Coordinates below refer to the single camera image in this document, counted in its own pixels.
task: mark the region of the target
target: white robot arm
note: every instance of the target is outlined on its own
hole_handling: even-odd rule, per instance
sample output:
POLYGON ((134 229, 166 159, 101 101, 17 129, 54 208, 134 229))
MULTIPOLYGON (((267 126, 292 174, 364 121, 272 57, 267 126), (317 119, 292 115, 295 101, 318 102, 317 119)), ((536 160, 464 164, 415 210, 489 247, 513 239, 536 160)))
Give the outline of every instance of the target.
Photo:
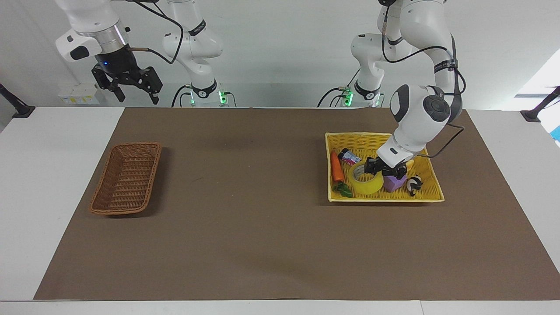
MULTIPOLYGON (((185 67, 193 89, 192 103, 195 106, 219 107, 225 101, 212 67, 205 59, 219 57, 222 44, 200 14, 196 0, 168 0, 174 19, 180 23, 185 34, 177 60, 185 67)), ((173 56, 180 34, 164 36, 164 49, 173 56)))
POLYGON ((123 27, 109 0, 55 1, 68 16, 72 27, 56 41, 62 57, 74 62, 93 55, 97 64, 91 72, 101 89, 113 92, 122 102, 125 96, 119 84, 133 85, 146 91, 152 102, 157 104, 157 94, 163 84, 153 67, 138 67, 134 54, 129 50, 129 29, 123 27))
POLYGON ((352 92, 358 94, 354 100, 373 102, 383 78, 375 63, 408 58, 410 45, 432 59, 436 79, 436 86, 403 85, 395 92, 390 106, 399 127, 378 149, 379 157, 366 167, 370 173, 383 171, 401 177, 406 173, 404 164, 461 113, 463 91, 459 89, 455 41, 445 23, 445 0, 379 2, 388 7, 378 20, 382 35, 359 35, 352 43, 352 53, 361 65, 352 86, 352 92))

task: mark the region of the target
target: purple block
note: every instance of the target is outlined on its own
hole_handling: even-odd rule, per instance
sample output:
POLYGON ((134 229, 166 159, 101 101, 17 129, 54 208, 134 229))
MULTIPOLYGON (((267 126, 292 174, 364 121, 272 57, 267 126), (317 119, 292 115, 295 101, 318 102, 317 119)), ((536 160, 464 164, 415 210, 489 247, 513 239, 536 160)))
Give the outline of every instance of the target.
POLYGON ((405 175, 401 180, 398 180, 394 176, 383 176, 383 188, 388 192, 394 192, 400 187, 402 187, 407 182, 407 176, 405 175))

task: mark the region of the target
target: tape roll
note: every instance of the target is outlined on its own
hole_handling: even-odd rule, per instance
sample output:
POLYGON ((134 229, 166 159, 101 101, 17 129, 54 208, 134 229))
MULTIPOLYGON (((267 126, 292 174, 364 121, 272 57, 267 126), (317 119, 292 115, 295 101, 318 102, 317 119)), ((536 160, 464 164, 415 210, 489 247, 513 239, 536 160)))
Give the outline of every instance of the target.
POLYGON ((383 175, 381 172, 378 172, 373 179, 365 182, 359 180, 358 178, 366 173, 365 165, 366 162, 363 161, 355 164, 350 169, 350 185, 352 185, 354 191, 359 194, 374 194, 383 187, 383 175))

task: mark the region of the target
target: white wall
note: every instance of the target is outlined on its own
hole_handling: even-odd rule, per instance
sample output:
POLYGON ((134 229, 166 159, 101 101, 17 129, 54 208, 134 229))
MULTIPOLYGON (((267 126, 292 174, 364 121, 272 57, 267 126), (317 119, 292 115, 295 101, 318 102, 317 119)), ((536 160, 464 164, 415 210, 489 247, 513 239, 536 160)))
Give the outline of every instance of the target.
MULTIPOLYGON (((0 82, 35 105, 60 105, 59 84, 93 82, 94 59, 66 65, 54 48, 69 29, 54 0, 3 0, 0 11, 0 82)), ((159 51, 164 33, 176 27, 134 3, 115 2, 130 42, 159 51)), ((167 4, 161 1, 165 11, 167 4)), ((240 106, 314 106, 326 89, 345 85, 358 67, 349 46, 359 33, 378 33, 376 0, 199 0, 205 19, 224 41, 224 54, 211 60, 219 80, 240 106)), ((466 108, 501 108, 560 48, 555 32, 560 4, 541 0, 461 1, 445 5, 455 35, 462 73, 468 80, 466 108)), ((188 82, 178 64, 138 53, 141 67, 154 66, 165 86, 160 106, 169 106, 176 87, 188 82)), ((420 55, 383 65, 388 95, 403 83, 432 84, 433 65, 420 55)), ((151 106, 143 92, 124 89, 127 106, 151 106)), ((110 105, 120 106, 108 94, 110 105)))

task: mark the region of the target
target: yellow wicker tray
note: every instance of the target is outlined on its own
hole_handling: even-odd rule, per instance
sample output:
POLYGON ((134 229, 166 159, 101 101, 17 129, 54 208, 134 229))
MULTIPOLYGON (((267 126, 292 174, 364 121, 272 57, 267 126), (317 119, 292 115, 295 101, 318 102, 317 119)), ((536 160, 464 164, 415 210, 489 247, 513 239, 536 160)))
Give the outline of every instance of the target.
POLYGON ((416 157, 414 165, 408 170, 407 176, 420 176, 424 185, 422 189, 417 192, 415 197, 410 196, 405 187, 401 187, 396 191, 390 193, 382 188, 380 191, 370 194, 358 194, 350 185, 348 177, 350 176, 350 165, 341 163, 344 171, 345 183, 350 186, 353 198, 347 198, 340 195, 339 192, 333 191, 333 180, 330 170, 330 153, 334 150, 340 153, 344 148, 350 149, 354 154, 361 157, 363 160, 368 157, 377 157, 376 151, 382 146, 391 135, 388 133, 371 133, 371 132, 357 132, 357 133, 327 133, 325 134, 326 142, 326 156, 328 166, 328 183, 329 183, 329 201, 332 202, 442 202, 444 201, 444 194, 441 191, 440 183, 437 181, 436 174, 433 171, 430 159, 425 157, 416 157))

